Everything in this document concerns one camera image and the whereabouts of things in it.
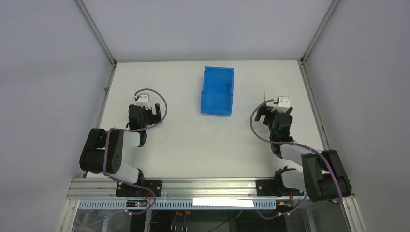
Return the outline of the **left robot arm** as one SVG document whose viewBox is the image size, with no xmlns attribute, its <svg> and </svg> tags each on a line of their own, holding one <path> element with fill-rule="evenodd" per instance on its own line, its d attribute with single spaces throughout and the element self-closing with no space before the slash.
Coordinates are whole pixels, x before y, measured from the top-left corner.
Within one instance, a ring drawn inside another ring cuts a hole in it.
<svg viewBox="0 0 410 232">
<path fill-rule="evenodd" d="M 124 148 L 143 147 L 147 140 L 146 128 L 162 120 L 161 107 L 131 104 L 128 110 L 129 130 L 92 128 L 80 155 L 81 170 L 107 174 L 119 181 L 145 185 L 143 171 L 122 161 Z"/>
</svg>

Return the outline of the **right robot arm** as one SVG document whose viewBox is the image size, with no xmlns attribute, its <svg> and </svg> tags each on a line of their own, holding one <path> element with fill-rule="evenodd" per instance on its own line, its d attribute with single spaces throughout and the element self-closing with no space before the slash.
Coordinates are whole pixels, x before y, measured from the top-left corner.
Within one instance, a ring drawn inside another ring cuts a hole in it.
<svg viewBox="0 0 410 232">
<path fill-rule="evenodd" d="M 344 197 L 351 196 L 352 186 L 338 153 L 332 149 L 318 151 L 297 143 L 290 136 L 291 111 L 288 107 L 280 112 L 263 102 L 253 111 L 250 121 L 259 121 L 264 116 L 263 123 L 270 131 L 267 142 L 272 152 L 282 159 L 295 158 L 302 166 L 303 191 L 310 200 L 341 204 Z"/>
</svg>

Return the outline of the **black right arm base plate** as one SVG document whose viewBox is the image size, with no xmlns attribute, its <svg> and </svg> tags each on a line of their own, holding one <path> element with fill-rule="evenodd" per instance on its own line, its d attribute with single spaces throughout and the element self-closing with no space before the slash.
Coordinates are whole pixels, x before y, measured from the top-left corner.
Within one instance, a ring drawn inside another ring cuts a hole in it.
<svg viewBox="0 0 410 232">
<path fill-rule="evenodd" d="M 257 196 L 290 197 L 303 196 L 304 192 L 294 188 L 285 187 L 275 179 L 258 179 L 255 181 Z"/>
</svg>

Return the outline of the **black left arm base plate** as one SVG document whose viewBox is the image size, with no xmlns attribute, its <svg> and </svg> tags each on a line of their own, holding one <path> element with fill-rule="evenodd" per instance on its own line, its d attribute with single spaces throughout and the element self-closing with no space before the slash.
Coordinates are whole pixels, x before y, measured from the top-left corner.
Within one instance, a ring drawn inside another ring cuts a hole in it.
<svg viewBox="0 0 410 232">
<path fill-rule="evenodd" d="M 156 197 L 161 197 L 162 195 L 162 184 L 163 181 L 159 179 L 145 180 L 144 187 L 150 189 L 154 192 Z M 143 188 L 136 188 L 126 184 L 117 184 L 116 197 L 145 197 L 148 194 L 152 194 Z"/>
</svg>

